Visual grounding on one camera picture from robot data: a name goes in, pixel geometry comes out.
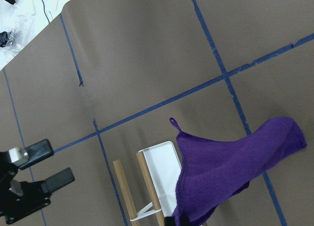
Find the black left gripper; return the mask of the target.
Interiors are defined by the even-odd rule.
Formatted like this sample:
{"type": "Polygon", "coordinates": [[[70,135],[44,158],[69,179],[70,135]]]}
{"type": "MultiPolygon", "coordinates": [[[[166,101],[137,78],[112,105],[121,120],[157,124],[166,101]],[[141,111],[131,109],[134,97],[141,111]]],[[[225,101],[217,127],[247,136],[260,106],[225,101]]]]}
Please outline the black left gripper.
{"type": "Polygon", "coordinates": [[[25,170],[54,155],[48,139],[26,148],[15,147],[0,153],[0,215],[13,224],[48,206],[52,193],[75,181],[70,168],[37,182],[14,179],[25,170]]]}

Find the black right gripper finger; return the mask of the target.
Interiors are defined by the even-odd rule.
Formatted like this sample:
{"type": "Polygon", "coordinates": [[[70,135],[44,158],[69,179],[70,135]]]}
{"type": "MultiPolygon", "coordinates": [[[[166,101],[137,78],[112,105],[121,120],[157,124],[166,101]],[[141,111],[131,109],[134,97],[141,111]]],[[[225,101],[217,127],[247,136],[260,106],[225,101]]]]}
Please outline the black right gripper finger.
{"type": "Polygon", "coordinates": [[[176,226],[175,218],[172,216],[164,217],[165,226],[176,226]]]}

